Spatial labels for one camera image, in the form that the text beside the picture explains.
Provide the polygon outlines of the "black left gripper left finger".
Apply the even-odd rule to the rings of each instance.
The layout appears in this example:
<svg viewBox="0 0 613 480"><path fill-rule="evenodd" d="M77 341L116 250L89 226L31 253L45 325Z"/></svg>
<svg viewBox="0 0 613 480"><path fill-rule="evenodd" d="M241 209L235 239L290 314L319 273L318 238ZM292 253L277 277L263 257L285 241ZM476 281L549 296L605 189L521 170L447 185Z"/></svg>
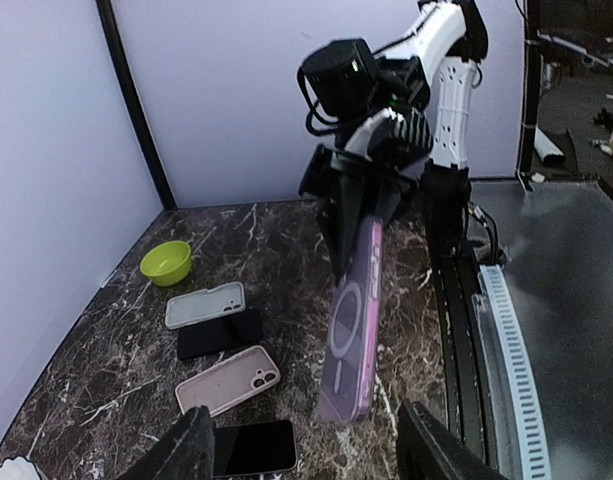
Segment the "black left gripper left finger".
<svg viewBox="0 0 613 480"><path fill-rule="evenodd" d="M190 408L119 479L212 479L214 430L214 422L205 406Z"/></svg>

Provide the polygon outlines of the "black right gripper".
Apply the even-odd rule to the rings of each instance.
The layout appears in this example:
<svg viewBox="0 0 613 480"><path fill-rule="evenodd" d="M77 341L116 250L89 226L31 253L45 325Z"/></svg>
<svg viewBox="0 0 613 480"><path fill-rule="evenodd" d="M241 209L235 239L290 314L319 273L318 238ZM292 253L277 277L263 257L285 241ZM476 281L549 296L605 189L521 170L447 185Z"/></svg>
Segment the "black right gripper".
<svg viewBox="0 0 613 480"><path fill-rule="evenodd" d="M365 182L379 181L375 215L390 225L408 213L417 182L395 170L324 144L315 147L299 184L298 194L323 198L318 225L329 250L331 268L342 278L351 259L361 217Z"/></svg>

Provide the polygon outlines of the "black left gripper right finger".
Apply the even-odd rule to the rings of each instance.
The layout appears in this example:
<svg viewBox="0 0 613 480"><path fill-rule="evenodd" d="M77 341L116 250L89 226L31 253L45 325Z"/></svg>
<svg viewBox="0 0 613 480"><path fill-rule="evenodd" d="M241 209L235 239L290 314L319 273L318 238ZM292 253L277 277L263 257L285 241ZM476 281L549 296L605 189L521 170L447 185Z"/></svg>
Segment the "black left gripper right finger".
<svg viewBox="0 0 613 480"><path fill-rule="evenodd" d="M398 409L396 459L403 480L484 480L501 475L468 450L422 403Z"/></svg>

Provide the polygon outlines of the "pink phone case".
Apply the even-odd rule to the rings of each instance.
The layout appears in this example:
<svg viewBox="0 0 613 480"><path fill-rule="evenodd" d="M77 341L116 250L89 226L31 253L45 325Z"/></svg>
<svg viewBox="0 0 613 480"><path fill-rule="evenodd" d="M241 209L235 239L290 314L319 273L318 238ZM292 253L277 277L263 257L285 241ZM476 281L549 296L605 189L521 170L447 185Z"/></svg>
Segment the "pink phone case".
<svg viewBox="0 0 613 480"><path fill-rule="evenodd" d="M255 345L183 381L175 388L175 397L183 414L194 407L206 407L215 417L270 389L280 379L271 356Z"/></svg>

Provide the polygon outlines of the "black smartphone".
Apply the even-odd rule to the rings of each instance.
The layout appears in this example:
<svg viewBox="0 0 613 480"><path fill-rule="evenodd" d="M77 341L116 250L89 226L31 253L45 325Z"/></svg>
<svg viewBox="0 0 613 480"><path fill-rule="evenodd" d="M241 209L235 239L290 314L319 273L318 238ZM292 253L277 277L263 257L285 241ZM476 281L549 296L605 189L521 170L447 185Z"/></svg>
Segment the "black smartphone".
<svg viewBox="0 0 613 480"><path fill-rule="evenodd" d="M263 339L261 312L257 309L183 327L178 331L177 358L187 361L258 343Z"/></svg>

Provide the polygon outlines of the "white phone case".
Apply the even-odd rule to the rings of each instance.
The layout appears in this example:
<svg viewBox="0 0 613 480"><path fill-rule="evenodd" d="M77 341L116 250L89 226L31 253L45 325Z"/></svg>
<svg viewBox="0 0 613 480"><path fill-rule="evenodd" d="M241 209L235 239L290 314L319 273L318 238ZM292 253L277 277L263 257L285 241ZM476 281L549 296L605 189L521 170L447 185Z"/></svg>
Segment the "white phone case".
<svg viewBox="0 0 613 480"><path fill-rule="evenodd" d="M243 284L230 282L171 298L166 305L164 324L169 330L177 330L245 309Z"/></svg>

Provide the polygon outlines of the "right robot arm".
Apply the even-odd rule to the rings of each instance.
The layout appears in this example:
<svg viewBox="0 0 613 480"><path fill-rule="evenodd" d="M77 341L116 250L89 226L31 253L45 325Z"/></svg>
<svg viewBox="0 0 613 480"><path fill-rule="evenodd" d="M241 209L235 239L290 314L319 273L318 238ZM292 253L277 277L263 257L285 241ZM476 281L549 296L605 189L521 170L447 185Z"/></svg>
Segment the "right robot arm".
<svg viewBox="0 0 613 480"><path fill-rule="evenodd" d="M312 52L297 82L318 145L299 191L320 201L318 225L336 279L360 261L365 224L388 226L420 193L440 255L462 246L471 182L466 131L488 34L472 1L423 1L398 39L361 38Z"/></svg>

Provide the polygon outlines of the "white scalloped bowl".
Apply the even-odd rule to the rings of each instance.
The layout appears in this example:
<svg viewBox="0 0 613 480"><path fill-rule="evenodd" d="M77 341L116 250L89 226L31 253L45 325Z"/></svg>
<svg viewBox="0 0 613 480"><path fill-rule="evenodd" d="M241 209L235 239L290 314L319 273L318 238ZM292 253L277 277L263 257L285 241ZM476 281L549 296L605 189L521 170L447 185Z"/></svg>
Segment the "white scalloped bowl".
<svg viewBox="0 0 613 480"><path fill-rule="evenodd" d="M0 465L0 480L47 480L48 477L31 460L23 456L6 458Z"/></svg>

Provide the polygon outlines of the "green bowl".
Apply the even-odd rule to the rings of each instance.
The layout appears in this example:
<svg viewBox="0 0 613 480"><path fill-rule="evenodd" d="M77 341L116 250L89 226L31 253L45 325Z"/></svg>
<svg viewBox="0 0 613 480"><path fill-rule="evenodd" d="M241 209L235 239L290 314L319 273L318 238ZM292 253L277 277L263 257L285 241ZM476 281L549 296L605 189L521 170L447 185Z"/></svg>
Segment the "green bowl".
<svg viewBox="0 0 613 480"><path fill-rule="evenodd" d="M156 246L140 262L140 272L159 287L176 285L188 276L191 268L191 246L179 240Z"/></svg>

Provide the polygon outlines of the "black front rail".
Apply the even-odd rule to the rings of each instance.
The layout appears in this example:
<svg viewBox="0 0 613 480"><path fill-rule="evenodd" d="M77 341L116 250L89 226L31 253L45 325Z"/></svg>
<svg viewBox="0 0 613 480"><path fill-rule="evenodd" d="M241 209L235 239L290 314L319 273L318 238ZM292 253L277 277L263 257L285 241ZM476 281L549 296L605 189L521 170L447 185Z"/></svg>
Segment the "black front rail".
<svg viewBox="0 0 613 480"><path fill-rule="evenodd" d="M485 464L497 465L496 435L475 301L482 293L474 254L431 256L441 330L448 429Z"/></svg>

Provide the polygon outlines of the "right black frame post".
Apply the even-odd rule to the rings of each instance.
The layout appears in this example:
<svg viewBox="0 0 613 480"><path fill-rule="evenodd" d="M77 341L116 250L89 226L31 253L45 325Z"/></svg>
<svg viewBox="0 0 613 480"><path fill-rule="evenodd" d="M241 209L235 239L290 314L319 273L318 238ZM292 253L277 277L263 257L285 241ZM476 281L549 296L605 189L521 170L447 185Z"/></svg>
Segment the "right black frame post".
<svg viewBox="0 0 613 480"><path fill-rule="evenodd" d="M178 205L142 107L112 2L96 0L95 5L122 98L153 185L162 207L165 210L176 210Z"/></svg>

